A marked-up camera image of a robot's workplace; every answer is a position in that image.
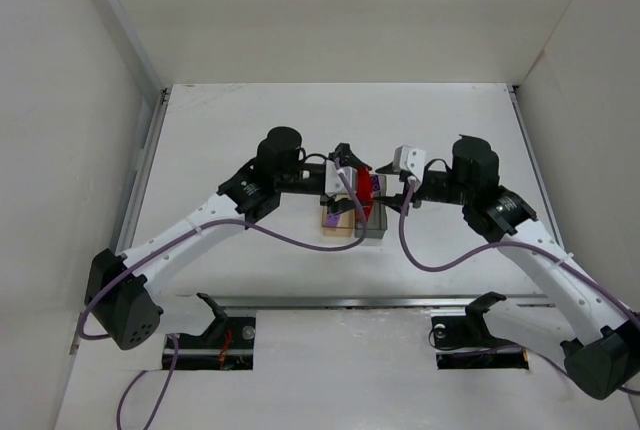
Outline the purple lego brick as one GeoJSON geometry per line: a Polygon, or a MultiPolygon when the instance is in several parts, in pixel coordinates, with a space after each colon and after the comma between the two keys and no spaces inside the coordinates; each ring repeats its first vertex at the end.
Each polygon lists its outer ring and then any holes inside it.
{"type": "Polygon", "coordinates": [[[372,186],[372,196],[374,198],[382,197],[387,195],[387,176],[372,174],[370,176],[371,186],[372,186]]]}
{"type": "Polygon", "coordinates": [[[352,228],[353,225],[354,214],[352,212],[328,214],[323,221],[323,226],[326,228],[347,229],[352,228]]]}

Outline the red lego brick assembly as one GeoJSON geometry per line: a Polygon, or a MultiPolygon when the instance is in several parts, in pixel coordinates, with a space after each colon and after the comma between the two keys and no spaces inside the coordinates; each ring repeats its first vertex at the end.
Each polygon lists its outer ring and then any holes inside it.
{"type": "Polygon", "coordinates": [[[357,215],[357,222],[364,224],[370,218],[374,205],[374,186],[370,170],[366,166],[357,169],[356,196],[362,206],[364,217],[357,215]]]}

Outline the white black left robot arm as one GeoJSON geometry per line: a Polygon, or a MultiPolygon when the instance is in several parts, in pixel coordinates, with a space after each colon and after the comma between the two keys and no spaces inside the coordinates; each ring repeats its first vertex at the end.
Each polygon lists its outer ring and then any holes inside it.
{"type": "Polygon", "coordinates": [[[284,194],[313,195],[330,215],[354,210],[365,221],[373,190],[369,165],[341,143],[323,163],[308,162],[301,134],[272,128],[256,154],[191,214],[161,234],[120,254],[106,249],[92,260],[84,318],[94,317],[103,338],[134,349],[154,334],[188,335],[205,345],[220,339],[228,317],[207,293],[165,295],[162,289],[192,262],[225,240],[259,226],[284,194]]]}

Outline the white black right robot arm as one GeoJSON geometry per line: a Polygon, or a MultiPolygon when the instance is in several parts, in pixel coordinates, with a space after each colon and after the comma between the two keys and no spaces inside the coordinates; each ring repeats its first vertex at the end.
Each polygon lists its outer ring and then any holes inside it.
{"type": "Polygon", "coordinates": [[[564,251],[533,208],[500,183],[500,160],[491,145],[461,136],[443,170],[433,169],[425,151],[403,145],[378,173],[396,175],[401,193],[381,203],[404,224],[411,208],[424,201],[458,205],[467,225],[484,244],[439,266],[420,263],[405,230],[399,241],[409,262],[421,271],[442,273],[472,257],[497,250],[513,262],[561,313],[561,324],[527,317],[506,296],[488,292],[465,306],[458,348],[519,345],[554,364],[585,394],[604,400],[639,373],[639,315],[593,280],[564,251]]]}

